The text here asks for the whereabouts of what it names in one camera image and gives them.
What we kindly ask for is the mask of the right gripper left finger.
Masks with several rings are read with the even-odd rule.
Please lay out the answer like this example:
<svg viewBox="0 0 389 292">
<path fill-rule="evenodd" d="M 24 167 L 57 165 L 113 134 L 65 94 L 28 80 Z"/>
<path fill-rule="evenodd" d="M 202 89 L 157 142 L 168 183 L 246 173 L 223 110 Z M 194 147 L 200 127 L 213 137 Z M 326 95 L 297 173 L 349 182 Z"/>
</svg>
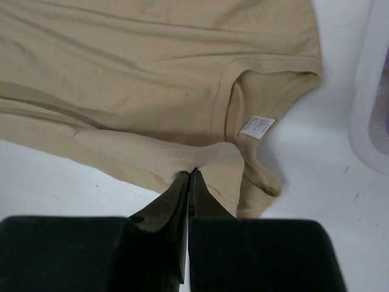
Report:
<svg viewBox="0 0 389 292">
<path fill-rule="evenodd" d="M 2 291 L 178 291 L 190 175 L 129 217 L 12 216 L 1 222 Z"/>
</svg>

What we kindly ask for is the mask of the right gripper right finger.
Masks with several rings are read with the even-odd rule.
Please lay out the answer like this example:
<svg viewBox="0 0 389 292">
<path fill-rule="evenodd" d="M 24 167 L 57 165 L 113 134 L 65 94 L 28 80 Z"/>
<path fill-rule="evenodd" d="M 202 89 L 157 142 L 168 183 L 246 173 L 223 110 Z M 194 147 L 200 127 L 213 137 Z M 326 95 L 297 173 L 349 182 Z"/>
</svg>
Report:
<svg viewBox="0 0 389 292">
<path fill-rule="evenodd" d="M 237 219 L 199 170 L 189 186 L 192 291 L 345 291 L 332 242 L 313 220 Z"/>
</svg>

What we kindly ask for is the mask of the beige t shirt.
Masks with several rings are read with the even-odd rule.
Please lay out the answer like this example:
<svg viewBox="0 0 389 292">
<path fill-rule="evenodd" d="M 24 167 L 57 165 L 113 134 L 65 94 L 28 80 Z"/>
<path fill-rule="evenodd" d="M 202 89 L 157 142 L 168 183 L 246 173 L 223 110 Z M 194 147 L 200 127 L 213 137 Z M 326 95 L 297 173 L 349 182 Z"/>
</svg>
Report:
<svg viewBox="0 0 389 292">
<path fill-rule="evenodd" d="M 310 1 L 2 1 L 1 139 L 235 217 L 281 193 L 261 138 L 320 84 Z"/>
</svg>

